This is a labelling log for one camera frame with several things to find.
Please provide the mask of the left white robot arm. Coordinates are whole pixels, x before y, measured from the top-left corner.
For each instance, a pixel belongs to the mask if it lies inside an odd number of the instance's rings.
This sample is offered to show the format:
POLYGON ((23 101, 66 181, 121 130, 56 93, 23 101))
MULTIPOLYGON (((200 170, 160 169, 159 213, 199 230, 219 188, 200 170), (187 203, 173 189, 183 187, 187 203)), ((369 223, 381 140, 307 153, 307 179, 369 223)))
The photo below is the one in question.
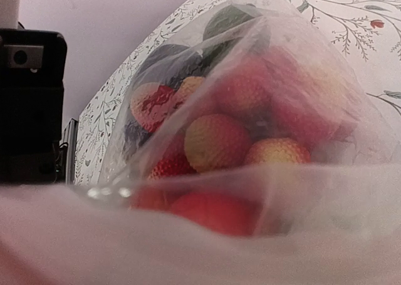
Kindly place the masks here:
POLYGON ((62 129, 67 44, 24 29, 20 0, 1 0, 1 185, 70 183, 78 122, 62 129))

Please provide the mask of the red yellow fake mango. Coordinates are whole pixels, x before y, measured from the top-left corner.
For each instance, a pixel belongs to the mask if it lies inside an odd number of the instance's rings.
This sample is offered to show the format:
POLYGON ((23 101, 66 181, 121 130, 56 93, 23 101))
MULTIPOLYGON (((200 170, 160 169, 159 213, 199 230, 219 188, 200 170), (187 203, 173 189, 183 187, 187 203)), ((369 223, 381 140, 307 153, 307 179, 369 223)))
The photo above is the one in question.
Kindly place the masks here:
POLYGON ((167 212, 209 230, 229 236, 254 234, 260 206, 233 195, 208 192, 168 192, 140 189, 130 198, 130 208, 167 212))

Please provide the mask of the clear zip top bag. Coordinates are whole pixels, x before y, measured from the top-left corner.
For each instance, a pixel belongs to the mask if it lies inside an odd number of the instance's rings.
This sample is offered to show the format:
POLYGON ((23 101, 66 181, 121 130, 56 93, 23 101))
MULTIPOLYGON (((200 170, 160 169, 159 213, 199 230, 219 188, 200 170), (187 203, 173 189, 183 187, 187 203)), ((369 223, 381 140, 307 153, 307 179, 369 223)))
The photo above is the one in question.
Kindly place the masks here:
POLYGON ((155 48, 66 179, 65 39, 1 28, 2 284, 399 284, 400 135, 345 60, 384 25, 230 0, 155 48))

